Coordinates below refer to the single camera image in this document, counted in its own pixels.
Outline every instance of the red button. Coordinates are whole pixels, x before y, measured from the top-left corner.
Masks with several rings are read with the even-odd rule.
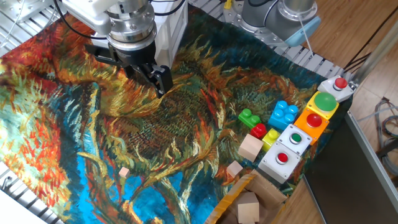
[[[335,80],[335,85],[337,88],[344,89],[347,87],[347,81],[344,78],[337,78]]]
[[[284,153],[279,153],[278,154],[278,160],[283,162],[283,163],[287,162],[287,155],[284,154]]]
[[[307,116],[307,124],[313,128],[317,128],[321,126],[322,118],[317,114],[310,114]]]

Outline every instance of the black cable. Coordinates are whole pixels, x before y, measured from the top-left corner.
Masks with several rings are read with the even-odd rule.
[[[184,2],[185,2],[185,0],[182,0],[180,2],[180,4],[175,9],[171,10],[170,12],[165,12],[165,13],[155,12],[155,16],[169,16],[169,15],[177,12],[181,8],[181,6],[184,4]]]
[[[394,15],[394,13],[398,10],[398,6],[387,16],[387,18],[380,24],[380,26],[376,29],[376,31],[373,33],[373,35],[369,38],[369,40],[362,46],[362,48],[359,50],[358,53],[347,63],[347,65],[344,67],[344,70],[348,68],[353,62],[353,60],[365,49],[365,47],[372,41],[374,36],[380,31],[380,29],[384,26],[384,24]]]
[[[360,67],[355,68],[355,70],[353,70],[351,73],[352,73],[352,74],[355,73],[356,71],[358,71],[359,68],[360,68]]]
[[[369,57],[369,55],[370,55],[371,53],[372,53],[372,52],[368,53],[368,54],[367,54],[367,55],[365,55],[365,56],[362,56],[362,57],[360,57],[360,58],[356,59],[355,61],[351,62],[351,64],[353,64],[353,63],[355,63],[355,62],[357,62],[357,61],[359,61],[359,60],[362,60],[362,59],[364,59],[364,58],[368,58],[368,57]]]
[[[250,0],[248,0],[248,3],[249,3],[249,5],[250,5],[251,7],[259,7],[259,6],[264,5],[264,4],[267,3],[267,2],[269,2],[269,0],[264,0],[264,2],[262,2],[262,3],[253,4]]]
[[[352,70],[353,68],[357,67],[358,65],[361,65],[362,63],[364,63],[366,61],[366,59],[367,58],[363,58],[358,63],[352,65],[350,68],[345,68],[344,73],[347,73],[348,71]]]
[[[82,37],[86,37],[89,39],[93,39],[93,40],[106,40],[106,37],[91,37],[85,34],[82,34],[81,32],[78,32],[77,30],[75,30],[72,26],[69,25],[69,23],[67,22],[67,20],[65,19],[65,17],[62,14],[62,11],[60,9],[60,6],[58,5],[57,0],[53,0],[55,7],[57,8],[58,13],[60,14],[60,17],[62,19],[62,21],[69,27],[69,29],[71,29],[72,31],[74,31],[75,33],[77,33],[78,35],[82,36]]]

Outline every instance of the blue lego brick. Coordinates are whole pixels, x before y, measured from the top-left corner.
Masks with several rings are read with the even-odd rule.
[[[299,109],[295,105],[289,106],[286,101],[278,101],[268,124],[277,129],[285,130],[288,125],[294,122],[298,112]]]

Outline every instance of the cardboard box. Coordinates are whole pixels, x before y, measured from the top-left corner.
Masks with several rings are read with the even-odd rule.
[[[206,224],[238,224],[238,204],[235,200],[241,192],[254,192],[260,204],[260,221],[268,224],[278,214],[287,197],[257,171],[244,175],[223,197],[206,220]]]

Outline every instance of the wooden block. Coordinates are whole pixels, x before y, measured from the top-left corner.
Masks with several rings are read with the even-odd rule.
[[[241,147],[239,147],[238,154],[254,162],[263,144],[261,140],[248,134],[244,138]]]
[[[245,192],[237,198],[238,204],[238,222],[254,223],[260,221],[260,205],[253,192]]]
[[[231,163],[226,171],[232,176],[236,177],[236,175],[243,170],[243,167],[236,161]]]
[[[130,175],[130,170],[125,167],[122,167],[122,169],[120,169],[120,171],[119,171],[119,175],[121,177],[128,178]]]

